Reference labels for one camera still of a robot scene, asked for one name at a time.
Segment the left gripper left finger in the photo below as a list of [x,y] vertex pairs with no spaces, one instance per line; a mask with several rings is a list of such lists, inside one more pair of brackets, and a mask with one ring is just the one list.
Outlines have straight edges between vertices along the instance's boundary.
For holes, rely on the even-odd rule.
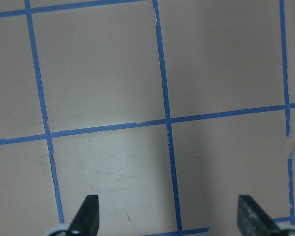
[[99,197],[87,195],[72,222],[51,227],[46,236],[96,236],[99,231]]

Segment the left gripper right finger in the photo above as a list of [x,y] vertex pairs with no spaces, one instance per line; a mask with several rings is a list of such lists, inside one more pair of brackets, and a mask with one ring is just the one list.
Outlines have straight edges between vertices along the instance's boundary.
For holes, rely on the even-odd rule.
[[276,223],[250,195],[237,200],[237,228],[242,236],[295,236],[295,226]]

